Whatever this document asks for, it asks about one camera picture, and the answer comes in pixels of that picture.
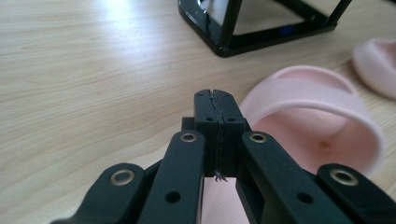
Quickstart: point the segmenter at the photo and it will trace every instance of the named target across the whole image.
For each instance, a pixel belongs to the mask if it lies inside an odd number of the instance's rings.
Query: wood grain
[[[363,41],[396,38],[392,21],[391,2],[354,0],[334,32],[222,59],[174,0],[0,1],[0,223],[73,215],[107,167],[163,156],[194,93],[224,90],[240,103],[295,64],[357,87],[387,139],[372,180],[396,200],[396,103],[363,85],[350,62]]]

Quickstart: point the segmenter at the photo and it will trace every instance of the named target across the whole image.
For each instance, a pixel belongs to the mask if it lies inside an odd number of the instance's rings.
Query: pink silicone object
[[[380,130],[352,84],[330,70],[282,69],[259,83],[240,108],[252,130],[271,134],[313,174],[339,163],[368,175],[382,158]]]
[[[367,86],[396,99],[396,40],[365,42],[353,50],[353,63]]]

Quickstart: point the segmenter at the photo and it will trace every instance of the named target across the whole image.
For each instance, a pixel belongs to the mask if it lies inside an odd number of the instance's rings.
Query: black frame
[[[287,41],[332,31],[352,0],[340,0],[330,16],[326,16],[300,0],[276,0],[304,18],[303,22],[243,35],[234,35],[242,0],[229,0],[224,22],[219,25],[202,9],[197,0],[179,0],[178,9],[186,22],[220,57],[231,57]]]

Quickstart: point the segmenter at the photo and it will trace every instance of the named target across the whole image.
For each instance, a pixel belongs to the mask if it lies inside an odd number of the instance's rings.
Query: pink soft cup
[[[396,100],[396,40],[371,39],[353,50],[353,65],[374,91]]]
[[[384,152],[383,136],[355,88],[327,69],[282,69],[259,83],[240,108],[252,130],[271,134],[313,174],[339,163],[368,175]]]

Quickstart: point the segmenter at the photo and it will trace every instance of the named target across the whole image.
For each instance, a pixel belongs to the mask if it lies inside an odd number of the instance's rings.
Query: pink rubber piece
[[[396,40],[371,39],[353,50],[361,80],[374,91],[396,100]]]
[[[369,175],[382,159],[379,128],[352,84],[333,71],[282,69],[259,83],[240,108],[252,130],[271,134],[313,174],[339,163]]]

